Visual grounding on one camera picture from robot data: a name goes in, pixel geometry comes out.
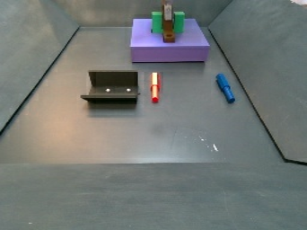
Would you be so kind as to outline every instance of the purple platform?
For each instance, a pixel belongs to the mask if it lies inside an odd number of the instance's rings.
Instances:
[[[207,61],[209,49],[207,38],[195,19],[185,20],[185,33],[177,33],[175,43],[165,43],[162,34],[151,33],[151,19],[134,19],[133,62]]]

